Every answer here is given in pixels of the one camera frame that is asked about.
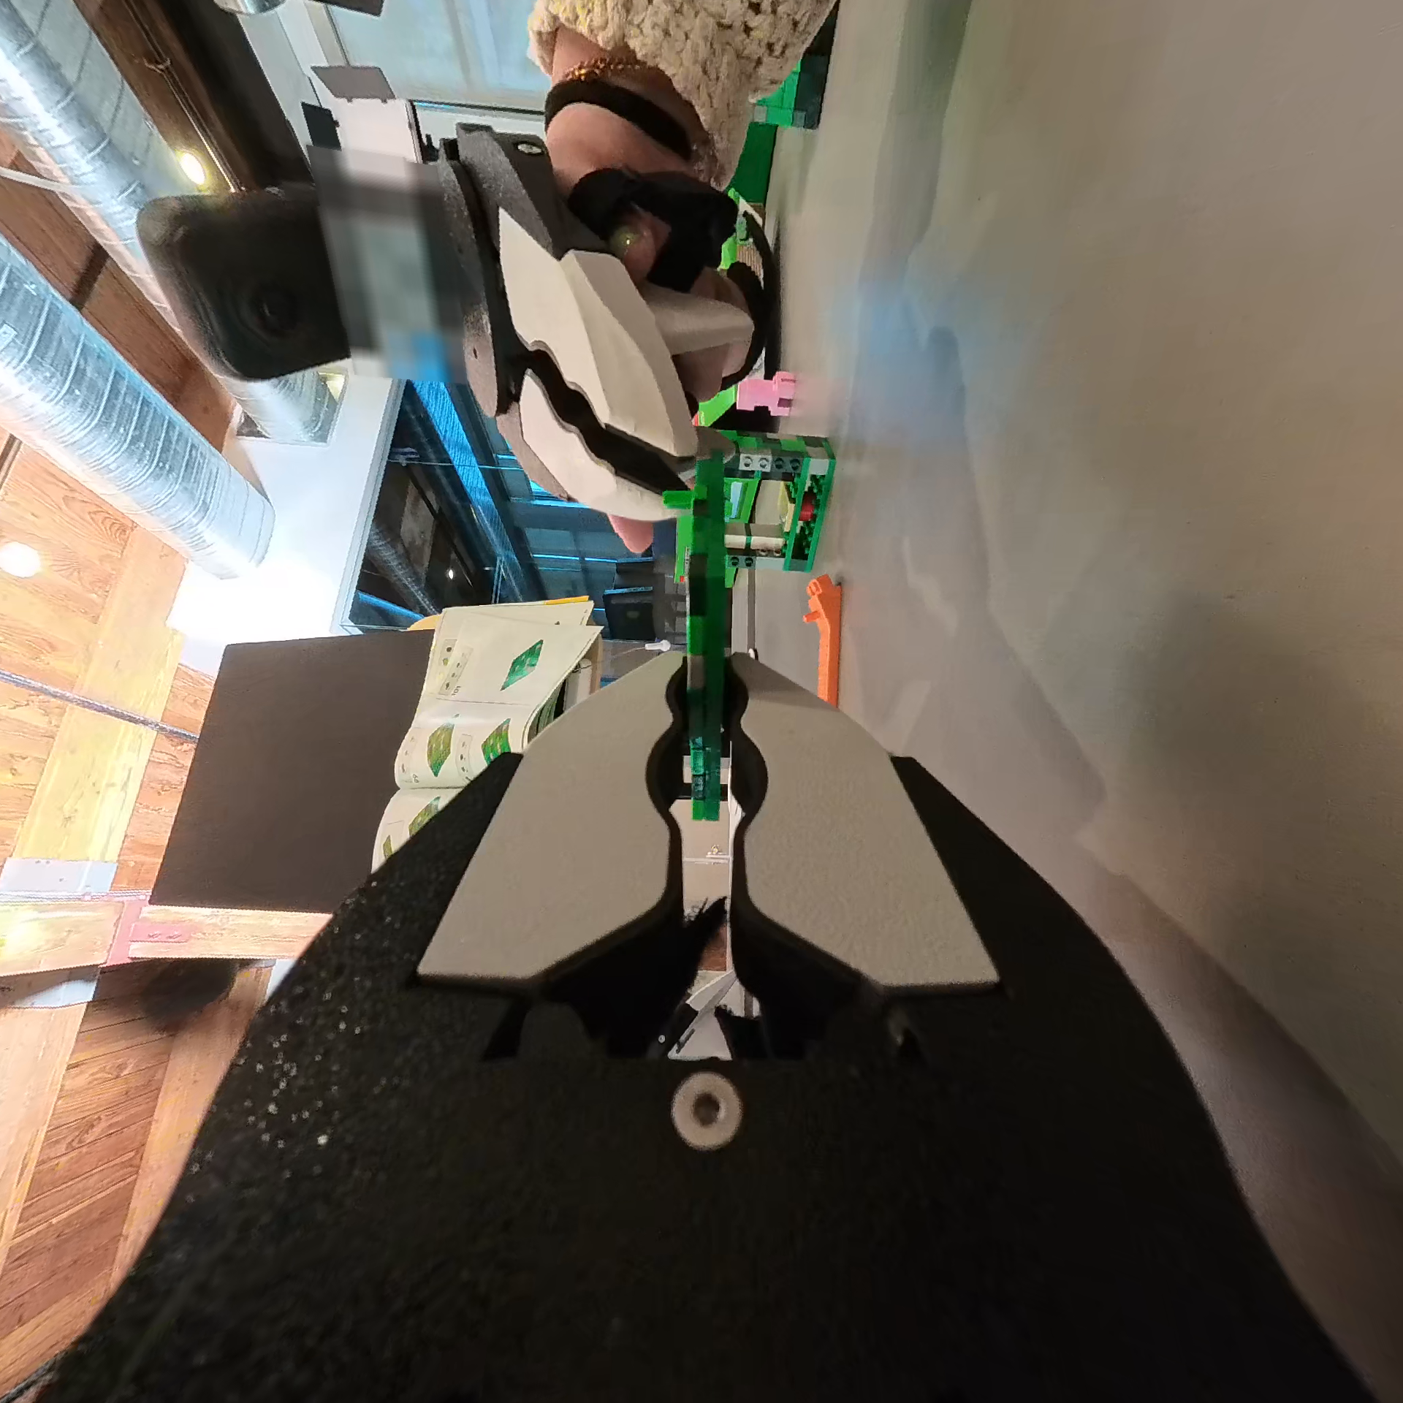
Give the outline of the silver ventilation duct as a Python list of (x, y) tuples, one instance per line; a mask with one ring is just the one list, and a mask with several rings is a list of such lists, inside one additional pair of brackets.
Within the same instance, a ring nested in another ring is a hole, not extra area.
[(140, 212), (197, 185), (77, 3), (2, 3), (2, 119), (3, 134), (129, 277), (147, 277)]
[(266, 556), (269, 499), (2, 239), (3, 426), (207, 573)]

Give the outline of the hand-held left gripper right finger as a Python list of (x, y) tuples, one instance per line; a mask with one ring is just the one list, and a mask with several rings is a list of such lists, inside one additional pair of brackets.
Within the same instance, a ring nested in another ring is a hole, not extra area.
[(763, 1006), (989, 991), (999, 975), (894, 758), (758, 660), (732, 668), (730, 935)]

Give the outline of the green creeper brick figure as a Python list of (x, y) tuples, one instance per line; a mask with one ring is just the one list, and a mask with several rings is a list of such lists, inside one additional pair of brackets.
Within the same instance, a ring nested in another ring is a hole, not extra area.
[(742, 157), (730, 180), (735, 199), (752, 205), (767, 202), (778, 132), (818, 127), (829, 70), (829, 55), (807, 55), (772, 95), (752, 104)]

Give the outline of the orange brick separator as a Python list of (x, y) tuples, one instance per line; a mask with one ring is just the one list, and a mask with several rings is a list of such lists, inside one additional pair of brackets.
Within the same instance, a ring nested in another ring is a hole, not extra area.
[(803, 621), (817, 628), (817, 695), (834, 708), (840, 703), (840, 635), (845, 593), (827, 573), (813, 576), (805, 588)]

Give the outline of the red metal bracket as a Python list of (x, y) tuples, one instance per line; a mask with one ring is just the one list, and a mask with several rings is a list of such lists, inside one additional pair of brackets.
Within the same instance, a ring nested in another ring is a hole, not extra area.
[(187, 905), (150, 905), (127, 902), (119, 935), (112, 945), (112, 962), (167, 959), (172, 950), (187, 947), (199, 932), (201, 910)]

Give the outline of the green lego plate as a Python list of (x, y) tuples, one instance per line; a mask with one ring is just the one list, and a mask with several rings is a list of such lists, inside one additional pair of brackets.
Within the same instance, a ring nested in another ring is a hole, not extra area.
[(687, 720), (690, 795), (695, 820), (722, 815), (725, 753), (725, 648), (730, 593), (725, 570), (725, 456), (712, 453), (695, 466), (703, 501), (677, 521), (677, 563), (687, 586)]

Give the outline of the lego instruction booklet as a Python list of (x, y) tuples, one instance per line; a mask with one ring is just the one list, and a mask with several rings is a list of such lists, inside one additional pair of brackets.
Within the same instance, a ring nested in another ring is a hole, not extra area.
[(448, 608), (433, 621), (426, 682), (393, 763), (373, 869), (468, 783), (520, 757), (601, 685), (603, 630), (590, 596)]

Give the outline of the green lego creeper build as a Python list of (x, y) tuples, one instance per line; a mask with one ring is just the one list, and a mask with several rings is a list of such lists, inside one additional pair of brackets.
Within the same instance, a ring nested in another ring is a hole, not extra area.
[(815, 575), (837, 456), (825, 436), (702, 431), (725, 451), (725, 548), (728, 586), (740, 571)]

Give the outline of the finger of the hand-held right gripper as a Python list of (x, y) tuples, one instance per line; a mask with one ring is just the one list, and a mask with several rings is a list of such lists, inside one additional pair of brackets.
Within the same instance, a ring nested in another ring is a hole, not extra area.
[(655, 316), (608, 252), (555, 257), (508, 211), (499, 262), (516, 336), (545, 352), (595, 419), (623, 436), (697, 436)]
[(506, 381), (506, 443), (533, 483), (603, 514), (663, 519), (695, 486), (695, 454), (670, 454), (603, 423), (555, 371)]

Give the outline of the black flat panel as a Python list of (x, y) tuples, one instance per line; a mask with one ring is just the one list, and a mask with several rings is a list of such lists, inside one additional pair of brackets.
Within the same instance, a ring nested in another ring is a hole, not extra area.
[(224, 650), (150, 902), (332, 914), (373, 867), (431, 630)]

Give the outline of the person's right hand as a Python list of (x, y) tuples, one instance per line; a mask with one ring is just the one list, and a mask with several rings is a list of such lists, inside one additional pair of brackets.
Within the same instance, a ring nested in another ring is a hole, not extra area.
[(740, 209), (712, 174), (708, 132), (677, 84), (625, 47), (560, 28), (548, 69), (546, 145), (571, 212), (640, 289), (748, 316), (740, 339), (675, 356), (690, 403), (708, 401), (750, 371), (770, 321), (762, 279), (722, 267)]

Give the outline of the person's right forearm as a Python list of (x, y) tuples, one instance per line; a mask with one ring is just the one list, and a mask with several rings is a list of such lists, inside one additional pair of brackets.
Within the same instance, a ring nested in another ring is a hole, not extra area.
[(530, 50), (553, 82), (581, 80), (603, 60), (636, 62), (672, 87), (697, 130), (693, 174), (723, 187), (740, 162), (750, 109), (792, 74), (830, 18), (834, 2), (536, 2)]

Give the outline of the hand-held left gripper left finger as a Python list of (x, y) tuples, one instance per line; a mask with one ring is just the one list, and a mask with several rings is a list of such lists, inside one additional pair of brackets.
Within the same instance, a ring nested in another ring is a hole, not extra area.
[(526, 748), (419, 960), (423, 980), (540, 994), (680, 924), (683, 671), (680, 653), (656, 655)]

